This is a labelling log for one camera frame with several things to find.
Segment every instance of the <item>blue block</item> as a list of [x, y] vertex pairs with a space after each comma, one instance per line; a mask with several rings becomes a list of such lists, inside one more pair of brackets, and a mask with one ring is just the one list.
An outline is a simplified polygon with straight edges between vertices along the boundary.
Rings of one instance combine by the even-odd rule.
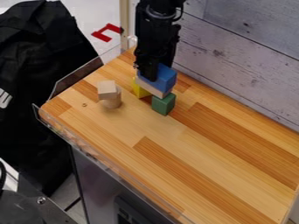
[[177, 72], [163, 64], [159, 64], [156, 81], [150, 81], [144, 78], [140, 75], [140, 71], [138, 71], [138, 77], [163, 93], [167, 93], [177, 83]]

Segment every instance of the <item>green block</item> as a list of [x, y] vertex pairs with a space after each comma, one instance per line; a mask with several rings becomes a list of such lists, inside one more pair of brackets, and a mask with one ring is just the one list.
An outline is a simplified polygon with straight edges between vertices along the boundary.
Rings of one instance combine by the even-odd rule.
[[157, 113], [161, 115], [168, 115], [176, 104], [177, 96], [174, 94], [168, 94], [164, 99], [160, 99], [153, 95], [151, 101], [151, 107]]

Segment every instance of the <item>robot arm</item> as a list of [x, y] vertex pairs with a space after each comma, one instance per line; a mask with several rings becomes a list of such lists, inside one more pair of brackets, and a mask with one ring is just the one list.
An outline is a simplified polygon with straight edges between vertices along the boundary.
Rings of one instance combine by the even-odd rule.
[[171, 67], [176, 54], [178, 21], [185, 0], [141, 0], [136, 7], [136, 67], [149, 81], [156, 81], [158, 64]]

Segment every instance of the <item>wooden block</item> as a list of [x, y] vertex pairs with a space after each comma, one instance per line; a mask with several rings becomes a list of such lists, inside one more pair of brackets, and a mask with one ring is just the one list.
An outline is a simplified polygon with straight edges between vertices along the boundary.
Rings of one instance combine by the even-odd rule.
[[168, 115], [175, 107], [177, 96], [174, 94], [167, 95], [164, 99], [156, 96], [152, 97], [151, 107], [161, 115]]
[[160, 90], [156, 89], [155, 87], [152, 87], [149, 83], [139, 79], [139, 76], [136, 76], [136, 84], [144, 88], [145, 90], [149, 91], [151, 94], [155, 95], [160, 99], [165, 98], [169, 93], [172, 92], [172, 89], [170, 89], [167, 93], [163, 93]]
[[138, 99], [151, 95], [150, 92], [136, 84], [136, 77], [133, 78], [132, 88]]
[[100, 81], [98, 84], [98, 94], [100, 101], [117, 98], [117, 88], [114, 80]]
[[122, 89], [116, 86], [116, 98], [101, 101], [101, 105], [108, 109], [118, 109], [122, 105]]
[[138, 78], [153, 88], [158, 89], [160, 92], [168, 93], [177, 83], [177, 71], [163, 64], [159, 64], [156, 81], [150, 81], [144, 78], [140, 75], [140, 71], [138, 71]]

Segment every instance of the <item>red mark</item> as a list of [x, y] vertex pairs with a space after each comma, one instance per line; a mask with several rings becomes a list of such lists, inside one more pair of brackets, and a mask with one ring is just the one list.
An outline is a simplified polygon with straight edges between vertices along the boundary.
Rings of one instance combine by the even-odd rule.
[[99, 31], [95, 31], [94, 33], [92, 33], [92, 35], [95, 37], [95, 38], [98, 38], [98, 39], [101, 39], [105, 42], [109, 42], [111, 40], [110, 37], [102, 34], [103, 32], [105, 32], [106, 30], [110, 30], [110, 31], [113, 31], [113, 32], [117, 32], [117, 33], [120, 33], [122, 32], [122, 29], [120, 27], [117, 27], [113, 24], [107, 24], [104, 28], [100, 29]]

